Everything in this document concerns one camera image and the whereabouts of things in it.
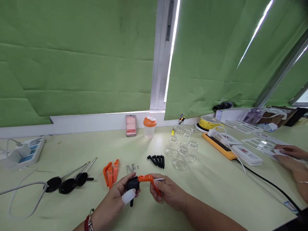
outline bracelet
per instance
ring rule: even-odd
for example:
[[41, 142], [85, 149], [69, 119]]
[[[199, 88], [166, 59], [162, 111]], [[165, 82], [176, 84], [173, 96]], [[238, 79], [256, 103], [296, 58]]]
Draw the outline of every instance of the bracelet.
[[93, 226], [92, 226], [92, 221], [91, 221], [91, 215], [93, 212], [94, 212], [94, 209], [91, 209], [89, 215], [84, 221], [84, 231], [89, 231], [89, 230], [93, 231]]

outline red bracelet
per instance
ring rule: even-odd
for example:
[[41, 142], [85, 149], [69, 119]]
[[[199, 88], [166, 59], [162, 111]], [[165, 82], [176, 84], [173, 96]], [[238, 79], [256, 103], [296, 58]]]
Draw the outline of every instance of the red bracelet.
[[89, 221], [89, 215], [87, 216], [86, 220], [84, 221], [84, 231], [89, 231], [88, 221]]

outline black cable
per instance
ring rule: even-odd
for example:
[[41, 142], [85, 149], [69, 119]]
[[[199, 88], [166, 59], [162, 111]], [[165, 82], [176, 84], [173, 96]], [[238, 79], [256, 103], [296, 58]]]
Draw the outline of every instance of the black cable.
[[305, 216], [305, 214], [303, 213], [303, 211], [297, 206], [297, 204], [295, 204], [295, 202], [284, 192], [282, 191], [278, 186], [274, 185], [272, 182], [270, 182], [269, 180], [265, 179], [264, 177], [260, 176], [259, 174], [255, 173], [254, 171], [252, 171], [250, 168], [246, 167], [244, 165], [244, 167], [250, 171], [251, 173], [255, 174], [257, 177], [261, 178], [262, 180], [266, 181], [267, 183], [269, 183], [270, 185], [274, 186], [276, 189], [278, 189], [292, 204], [293, 206], [297, 209], [298, 211], [298, 217], [301, 218], [305, 223], [308, 223], [308, 219]]

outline white bandage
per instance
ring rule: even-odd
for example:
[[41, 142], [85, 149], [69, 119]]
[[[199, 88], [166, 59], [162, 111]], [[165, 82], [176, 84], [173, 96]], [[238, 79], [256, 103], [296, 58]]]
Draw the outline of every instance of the white bandage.
[[136, 195], [136, 189], [130, 189], [126, 193], [123, 194], [122, 201], [126, 205], [128, 202], [134, 199], [135, 195]]

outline hand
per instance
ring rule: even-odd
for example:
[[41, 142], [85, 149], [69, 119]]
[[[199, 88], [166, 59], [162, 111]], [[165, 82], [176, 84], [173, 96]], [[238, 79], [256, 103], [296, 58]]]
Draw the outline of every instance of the hand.
[[158, 195], [154, 186], [150, 184], [150, 193], [154, 199], [161, 203], [162, 199], [176, 211], [183, 211], [186, 207], [187, 193], [174, 183], [169, 177], [161, 174], [151, 174], [154, 179], [164, 178], [164, 180], [154, 180], [155, 187], [161, 191], [161, 196]]
[[283, 154], [295, 156], [300, 159], [308, 159], [308, 152], [294, 146], [294, 145], [280, 145], [277, 144], [275, 149], [282, 149], [280, 152]]
[[[125, 205], [122, 200], [122, 196], [126, 193], [125, 185], [127, 184], [128, 180], [134, 178], [135, 175], [136, 173], [132, 172], [112, 186], [110, 191], [107, 193], [105, 198], [102, 200], [102, 202], [91, 216], [94, 230], [110, 229], [112, 223], [119, 216]], [[140, 193], [141, 189], [139, 189], [137, 192], [135, 189], [131, 189], [127, 192], [127, 194], [132, 193], [131, 191], [133, 191], [133, 194], [135, 194], [136, 198], [138, 197], [138, 193]]]
[[291, 171], [301, 170], [301, 169], [307, 169], [306, 166], [299, 162], [292, 157], [289, 156], [281, 156], [281, 155], [274, 155], [275, 158], [277, 158], [283, 166], [290, 169]]

